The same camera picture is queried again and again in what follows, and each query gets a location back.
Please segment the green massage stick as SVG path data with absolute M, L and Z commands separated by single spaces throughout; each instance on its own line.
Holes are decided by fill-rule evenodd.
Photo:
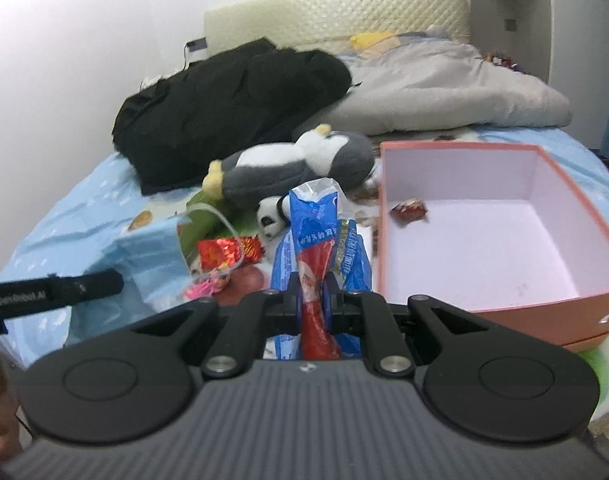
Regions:
M 258 226 L 254 211 L 240 209 L 224 200 L 214 200 L 199 191 L 186 204 L 186 213 L 178 222 L 178 241 L 181 252 L 189 266 L 197 261 L 197 243 L 200 240 L 215 240 L 220 237 L 232 237 L 231 230 L 210 210 L 198 209 L 198 204 L 207 204 L 224 215 L 234 230 L 242 236 L 255 236 Z

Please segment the red foil tea packet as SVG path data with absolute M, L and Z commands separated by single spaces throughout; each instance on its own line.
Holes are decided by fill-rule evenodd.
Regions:
M 198 240 L 197 252 L 204 271 L 234 269 L 242 264 L 257 263 L 264 256 L 264 248 L 257 236 Z

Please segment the cream padded headboard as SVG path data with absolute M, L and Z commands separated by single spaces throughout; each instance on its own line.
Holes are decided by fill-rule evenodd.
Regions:
M 469 0 L 249 0 L 204 15 L 210 55 L 261 38 L 339 53 L 362 32 L 445 32 L 467 44 Z

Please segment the pink cardboard box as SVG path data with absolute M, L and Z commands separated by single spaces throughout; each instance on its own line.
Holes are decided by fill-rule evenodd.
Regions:
M 429 296 L 574 351 L 609 333 L 609 225 L 536 145 L 381 147 L 378 292 Z M 418 198 L 428 214 L 389 211 Z

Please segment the yellow pillow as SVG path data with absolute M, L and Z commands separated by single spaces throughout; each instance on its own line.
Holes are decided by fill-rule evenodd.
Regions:
M 394 36 L 392 32 L 361 32 L 351 36 L 349 42 L 355 52 L 360 52 Z

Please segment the small red candy wrapper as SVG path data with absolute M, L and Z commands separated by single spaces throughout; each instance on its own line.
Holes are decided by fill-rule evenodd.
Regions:
M 411 200 L 402 200 L 402 202 L 397 203 L 390 209 L 389 214 L 400 226 L 407 226 L 412 222 L 424 220 L 428 214 L 428 209 L 423 200 L 411 198 Z

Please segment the small panda plush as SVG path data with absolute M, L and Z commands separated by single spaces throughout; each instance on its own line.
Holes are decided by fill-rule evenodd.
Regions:
M 290 227 L 289 195 L 269 196 L 260 200 L 257 221 L 265 240 L 274 240 Z

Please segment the blue face mask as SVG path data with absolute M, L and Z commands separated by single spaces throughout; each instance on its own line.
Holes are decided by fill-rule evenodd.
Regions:
M 221 278 L 242 265 L 242 259 L 237 257 L 233 263 L 211 271 L 190 270 L 178 230 L 192 229 L 195 214 L 218 221 L 235 244 L 242 245 L 239 232 L 225 214 L 204 203 L 187 206 L 174 217 L 121 234 L 90 270 L 116 270 L 123 280 L 122 291 L 71 308 L 68 346 L 178 307 L 186 301 L 190 286 Z

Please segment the fruit print table mat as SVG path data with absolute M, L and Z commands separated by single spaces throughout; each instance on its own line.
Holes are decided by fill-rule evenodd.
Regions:
M 350 252 L 347 288 L 399 302 L 426 292 L 461 309 L 583 354 L 597 374 L 595 434 L 609 436 L 609 172 L 559 129 L 478 128 L 445 146 L 389 144 L 377 169 L 391 203 L 423 218 L 376 214 Z M 294 269 L 283 236 L 228 230 L 210 211 L 183 216 L 152 202 L 131 224 L 142 298 L 156 310 L 213 295 L 234 304 Z

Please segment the grey quilt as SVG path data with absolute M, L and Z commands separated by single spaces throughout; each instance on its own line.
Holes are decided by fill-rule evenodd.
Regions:
M 367 136 L 471 125 L 565 127 L 566 96 L 541 79 L 486 61 L 470 44 L 407 37 L 374 58 L 341 57 L 352 86 L 340 101 L 295 130 L 317 125 Z

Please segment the grey white penguin plush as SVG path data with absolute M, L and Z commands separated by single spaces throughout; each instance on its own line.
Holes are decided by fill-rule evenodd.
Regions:
M 258 144 L 210 162 L 201 189 L 214 200 L 256 209 L 266 198 L 280 198 L 320 178 L 331 178 L 351 191 L 367 180 L 374 164 L 367 136 L 321 124 L 294 142 Z

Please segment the light blue bed sheet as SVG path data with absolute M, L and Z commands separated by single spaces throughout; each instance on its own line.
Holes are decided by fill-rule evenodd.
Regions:
M 609 170 L 589 148 L 559 129 L 461 128 L 452 131 L 465 142 L 535 144 L 544 148 L 585 192 L 609 224 Z M 0 281 L 73 276 L 90 267 L 146 207 L 183 208 L 196 188 L 141 193 L 130 163 L 114 154 L 101 162 L 39 222 L 18 245 Z

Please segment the black wall charger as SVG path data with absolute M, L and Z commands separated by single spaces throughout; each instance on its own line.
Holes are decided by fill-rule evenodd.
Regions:
M 183 58 L 185 68 L 208 58 L 207 39 L 202 37 L 187 41 L 183 48 Z

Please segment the black jacket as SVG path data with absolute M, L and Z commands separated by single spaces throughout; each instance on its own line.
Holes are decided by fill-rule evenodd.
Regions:
M 349 68 L 322 50 L 261 38 L 190 64 L 129 96 L 114 120 L 114 148 L 144 195 L 198 185 L 210 162 L 265 143 L 340 101 Z

